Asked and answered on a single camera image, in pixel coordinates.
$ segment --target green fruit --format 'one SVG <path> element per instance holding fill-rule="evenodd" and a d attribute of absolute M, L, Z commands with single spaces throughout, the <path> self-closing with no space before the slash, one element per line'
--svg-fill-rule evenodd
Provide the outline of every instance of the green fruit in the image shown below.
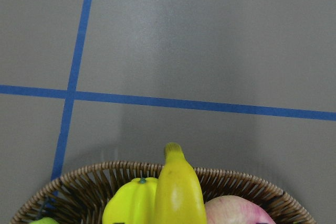
<path fill-rule="evenodd" d="M 58 222 L 55 221 L 54 219 L 51 219 L 50 217 L 44 217 L 40 220 L 35 220 L 30 224 L 58 224 Z"/>

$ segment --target floor tile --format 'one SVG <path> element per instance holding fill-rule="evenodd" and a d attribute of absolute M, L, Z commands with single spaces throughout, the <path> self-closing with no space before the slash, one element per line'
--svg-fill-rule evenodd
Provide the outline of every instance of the floor tile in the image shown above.
<path fill-rule="evenodd" d="M 78 89 L 332 111 L 333 0 L 93 0 Z"/>
<path fill-rule="evenodd" d="M 2 223 L 50 181 L 63 103 L 0 94 Z"/>
<path fill-rule="evenodd" d="M 0 82 L 66 89 L 83 0 L 0 0 Z"/>

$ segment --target yellow bell pepper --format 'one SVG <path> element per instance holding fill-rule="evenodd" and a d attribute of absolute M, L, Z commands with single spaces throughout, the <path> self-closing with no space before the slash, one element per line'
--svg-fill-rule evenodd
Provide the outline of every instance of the yellow bell pepper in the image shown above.
<path fill-rule="evenodd" d="M 150 224 L 153 221 L 157 178 L 134 178 L 107 203 L 102 224 Z"/>

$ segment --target gray floor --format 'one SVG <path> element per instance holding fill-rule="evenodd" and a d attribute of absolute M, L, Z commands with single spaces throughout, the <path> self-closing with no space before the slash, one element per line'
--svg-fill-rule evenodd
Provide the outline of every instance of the gray floor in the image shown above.
<path fill-rule="evenodd" d="M 66 97 L 39 92 L 68 89 L 82 4 L 0 0 L 1 223 L 50 180 Z M 192 165 L 265 178 L 334 223 L 335 41 L 335 0 L 92 0 L 77 91 L 331 119 L 75 99 L 62 172 L 163 163 L 164 144 L 177 141 Z"/>

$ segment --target blue tape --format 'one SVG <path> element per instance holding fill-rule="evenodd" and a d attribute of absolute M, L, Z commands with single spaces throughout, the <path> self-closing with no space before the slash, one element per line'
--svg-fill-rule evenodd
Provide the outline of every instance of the blue tape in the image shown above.
<path fill-rule="evenodd" d="M 27 95 L 32 97 L 63 98 L 63 99 L 67 96 L 66 90 L 31 88 L 31 87 L 8 86 L 8 85 L 0 85 L 0 93 Z"/>
<path fill-rule="evenodd" d="M 51 180 L 59 177 L 62 173 L 65 151 L 67 148 L 68 135 L 71 124 L 72 110 L 75 101 L 75 91 L 78 82 L 79 69 L 83 54 L 86 31 L 88 27 L 90 7 L 92 0 L 83 0 L 82 11 L 77 32 L 77 39 L 72 58 L 71 71 L 68 82 L 67 96 L 64 102 L 64 109 L 61 122 L 61 130 L 58 137 L 54 164 L 52 167 Z"/>
<path fill-rule="evenodd" d="M 154 97 L 139 97 L 134 95 L 105 94 L 105 93 L 93 93 L 83 91 L 77 91 L 75 93 L 75 99 L 83 101 L 112 102 L 123 104 L 160 106 L 160 107 L 179 108 L 179 109 L 231 112 L 231 113 L 243 113 L 243 114 L 255 114 L 255 115 L 271 115 L 271 116 L 284 116 L 290 118 L 336 121 L 335 112 L 284 109 L 284 108 L 230 104 L 230 103 L 203 102 L 203 101 L 178 100 L 178 99 L 154 98 Z"/>

